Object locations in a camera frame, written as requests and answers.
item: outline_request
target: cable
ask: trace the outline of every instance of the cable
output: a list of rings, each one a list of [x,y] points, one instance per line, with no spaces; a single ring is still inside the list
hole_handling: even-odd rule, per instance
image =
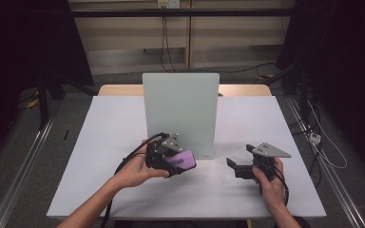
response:
[[[320,115],[319,115],[319,110],[318,110],[318,108],[317,108],[317,105],[316,105],[316,107],[315,107],[315,110],[317,111],[317,118],[316,118],[316,120],[318,121],[319,119],[320,119]],[[303,131],[299,131],[299,132],[295,132],[295,133],[292,133],[292,136],[295,136],[295,135],[298,135],[298,134],[310,134],[310,132],[312,131],[312,130],[315,130],[315,128],[318,126],[318,124],[317,124],[317,121],[314,123],[314,125],[313,126],[310,126],[309,125],[309,115],[310,115],[310,111],[307,111],[307,116],[305,117],[305,118],[301,118],[300,120],[298,120],[297,121],[297,123],[300,123],[300,122],[305,122],[305,127],[306,127],[306,129],[305,130],[303,130]]]
[[[176,69],[173,66],[173,62],[171,61],[171,57],[170,57],[170,48],[168,47],[168,35],[167,35],[167,19],[165,17],[163,17],[163,40],[162,40],[162,53],[161,53],[161,64],[162,64],[162,68],[165,72],[176,72]],[[163,50],[164,50],[164,38],[165,38],[165,42],[166,42],[166,46],[167,46],[167,53],[168,53],[168,60],[170,61],[170,65],[173,68],[173,71],[168,71],[167,69],[165,69],[164,64],[163,64]]]
[[[340,151],[340,149],[336,146],[336,144],[331,140],[330,137],[328,137],[328,135],[325,133],[324,129],[322,129],[322,126],[321,124],[319,123],[319,120],[317,119],[317,114],[316,112],[314,111],[313,109],[313,106],[311,105],[311,103],[309,101],[307,101],[307,103],[309,104],[309,106],[311,107],[311,110],[314,114],[314,116],[316,117],[316,121],[317,121],[317,124],[319,126],[319,129],[321,130],[321,132],[324,134],[324,136],[328,139],[328,141],[336,148],[336,150],[339,152],[340,156],[343,158],[343,160],[345,161],[345,164],[343,166],[338,166],[338,165],[335,165],[333,163],[331,163],[328,158],[326,158],[324,155],[321,154],[321,152],[318,150],[318,148],[316,147],[316,145],[311,142],[311,144],[315,147],[316,151],[318,152],[318,154],[321,156],[322,159],[324,159],[326,162],[328,162],[331,166],[335,167],[335,168],[338,168],[338,169],[344,169],[348,166],[348,161],[346,160],[345,156],[343,155],[343,153]]]
[[[144,153],[136,153],[136,152],[138,152],[138,150],[140,150],[146,144],[150,143],[152,140],[158,138],[159,136],[165,137],[166,135],[167,134],[165,134],[165,133],[159,133],[159,134],[156,134],[156,135],[150,137],[149,139],[145,140],[144,142],[142,142],[138,147],[136,147],[132,152],[130,152],[129,155],[123,159],[123,161],[121,161],[120,165],[118,165],[117,169],[115,170],[114,175],[116,175],[135,156],[137,156],[139,154],[144,154]],[[108,222],[108,218],[109,218],[109,212],[111,211],[111,205],[112,205],[112,200],[108,203],[108,205],[106,207],[106,214],[103,217],[101,228],[106,227],[106,223]]]
[[[281,178],[277,172],[274,172],[275,176],[280,180],[280,182],[282,182],[283,186],[284,186],[284,205],[287,206],[287,203],[289,202],[289,187],[286,184],[286,181],[284,180],[284,178]]]

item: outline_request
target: electrical outlet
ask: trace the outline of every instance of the electrical outlet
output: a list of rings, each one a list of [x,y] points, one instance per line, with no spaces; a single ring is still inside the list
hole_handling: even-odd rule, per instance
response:
[[[321,136],[316,133],[311,133],[309,136],[310,143],[314,143],[315,145],[318,145],[321,142]]]
[[[168,8],[169,9],[179,9],[180,0],[168,0]]]
[[[168,9],[168,0],[158,0],[159,9]]]

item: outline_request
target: black cable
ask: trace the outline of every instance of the black cable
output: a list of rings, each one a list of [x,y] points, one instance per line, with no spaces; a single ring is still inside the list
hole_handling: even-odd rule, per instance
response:
[[[165,29],[165,43],[167,44],[168,60],[170,61],[170,65],[173,68],[173,71],[176,72],[176,69],[173,66],[173,62],[171,61],[170,48],[168,47],[167,18],[165,18],[165,17],[164,17],[164,29]]]
[[[310,127],[308,124],[306,124],[305,126],[306,126],[307,129],[305,131],[293,133],[292,134],[293,136],[294,135],[297,135],[297,134],[302,134],[302,133],[309,134],[311,130],[313,130],[314,128],[316,128],[316,125],[317,125],[317,133],[318,133],[318,135],[321,135],[321,128],[317,124],[317,123],[321,123],[321,121],[320,121],[321,116],[320,116],[319,109],[318,109],[318,106],[317,106],[317,95],[315,94],[314,90],[311,90],[309,92],[312,92],[314,94],[314,99],[313,100],[307,99],[307,101],[308,101],[309,105],[311,106],[311,108],[313,108],[314,111],[316,112],[316,119],[317,120],[316,120],[314,126]],[[322,145],[322,143],[320,142],[319,145],[318,145],[318,150],[319,151],[320,151],[321,145]],[[321,166],[320,166],[319,162],[317,161],[317,158],[318,158],[318,155],[319,154],[318,153],[314,154],[314,150],[313,150],[312,145],[310,145],[310,149],[313,152],[313,160],[312,160],[312,164],[311,164],[308,172],[309,172],[309,175],[311,176],[312,175],[312,172],[313,172],[313,169],[314,169],[314,166],[315,166],[315,164],[317,164],[317,167],[318,167],[318,179],[317,179],[317,184],[315,184],[315,188],[318,188],[319,185],[321,184],[321,180],[322,180]]]
[[[269,62],[269,63],[260,64],[258,66],[252,66],[252,67],[245,68],[245,69],[238,69],[238,70],[231,70],[231,71],[212,70],[212,69],[190,69],[190,70],[182,70],[179,72],[182,72],[182,73],[185,73],[185,72],[240,73],[240,72],[245,72],[245,71],[255,69],[257,67],[262,67],[262,66],[266,66],[266,65],[274,65],[274,64],[275,63]]]
[[[281,178],[276,172],[274,172],[274,174],[284,186],[284,205],[287,206],[287,203],[289,202],[289,187],[283,178]]]
[[[318,119],[318,121],[319,121],[319,119],[320,119],[320,117],[319,117],[319,111],[316,111],[316,113],[317,113],[317,119]],[[310,121],[308,120],[308,119],[309,119],[309,115],[310,115],[310,111],[308,111],[308,113],[307,113],[307,119],[306,119],[306,120],[305,120],[305,119],[300,119],[300,120],[298,121],[298,123],[299,123],[300,121],[306,121],[307,123],[309,123],[309,122],[310,122]],[[304,134],[304,133],[306,133],[306,134],[310,134],[310,131],[314,130],[316,127],[317,127],[317,129],[318,129],[318,132],[320,131],[320,129],[319,129],[319,125],[318,125],[317,121],[315,121],[315,122],[314,122],[314,125],[313,125],[313,126],[310,126],[310,125],[306,124],[306,125],[305,125],[305,127],[306,127],[306,129],[305,129],[305,130],[303,130],[303,131],[299,131],[299,132],[295,132],[295,133],[292,133],[292,136],[299,135],[299,134]]]
[[[280,173],[280,176],[283,178],[283,180],[284,180],[284,176],[283,176],[283,174],[282,174],[282,172],[280,172],[280,170],[278,170],[278,172]]]
[[[124,158],[123,161],[121,161],[120,165],[118,165],[117,169],[115,170],[114,175],[116,175],[136,155],[143,154],[143,153],[136,154],[136,152],[138,150],[140,150],[142,147],[144,147],[146,144],[150,143],[152,140],[156,139],[157,137],[159,137],[159,136],[165,137],[166,135],[167,134],[165,134],[165,133],[159,133],[159,134],[156,134],[156,135],[150,137],[149,139],[145,140],[144,142],[142,142],[138,147],[136,147],[136,149],[134,149],[131,153],[129,153],[129,155],[126,156],[126,158]],[[112,200],[108,203],[108,205],[106,207],[106,214],[103,217],[101,228],[106,227],[106,223],[108,222],[108,218],[109,218],[109,212],[111,211],[111,205],[112,205]]]
[[[164,63],[163,63],[164,38],[165,38],[166,46],[167,46],[168,60],[170,61],[170,65],[173,68],[173,71],[176,72],[176,69],[174,68],[173,63],[171,62],[170,49],[168,47],[167,20],[166,20],[165,17],[163,17],[163,40],[162,40],[162,52],[161,52],[160,60],[161,60],[163,70],[165,72],[170,73],[170,72],[173,72],[173,71],[169,71],[169,70],[165,69]]]

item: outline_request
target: wrist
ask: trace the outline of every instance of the wrist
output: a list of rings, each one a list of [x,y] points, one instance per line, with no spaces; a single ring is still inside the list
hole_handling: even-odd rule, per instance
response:
[[[107,187],[108,191],[111,191],[114,194],[118,193],[124,188],[120,180],[116,176],[113,176],[110,179],[108,179],[105,186]]]
[[[286,217],[291,216],[289,213],[289,210],[287,207],[282,203],[278,205],[274,205],[272,207],[268,207],[269,213],[275,218],[275,217]]]

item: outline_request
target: metal rail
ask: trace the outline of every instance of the metal rail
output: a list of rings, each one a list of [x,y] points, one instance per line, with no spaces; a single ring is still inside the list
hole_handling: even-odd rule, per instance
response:
[[[289,97],[286,98],[287,102],[292,109],[294,116],[296,117],[300,127],[302,130],[306,130],[307,127],[304,122],[301,120],[301,116],[298,113],[299,106],[296,101],[291,100]],[[312,144],[313,153],[317,153],[317,148]],[[321,149],[319,151],[324,157],[327,157],[325,152]],[[327,164],[321,157],[318,157],[317,162],[319,162],[321,170],[324,172],[328,182],[330,183],[336,197],[342,206],[343,211],[345,212],[346,216],[348,217],[349,221],[351,222],[352,226],[355,228],[365,228],[365,221],[358,210],[354,200],[352,199],[349,192],[346,190],[346,187],[343,185],[342,181],[340,180],[339,176],[337,175],[334,167]]]
[[[35,162],[37,161],[38,155],[43,148],[44,142],[51,130],[54,118],[58,114],[60,109],[60,102],[54,107],[53,114],[48,119],[47,124],[42,130],[39,130],[31,149],[29,150],[25,160],[22,163],[16,177],[14,178],[9,191],[5,195],[4,199],[0,203],[0,228],[4,228],[8,223],[10,214],[19,199],[22,190],[28,180],[29,174]]]
[[[282,17],[319,13],[316,9],[17,9],[31,17]]]

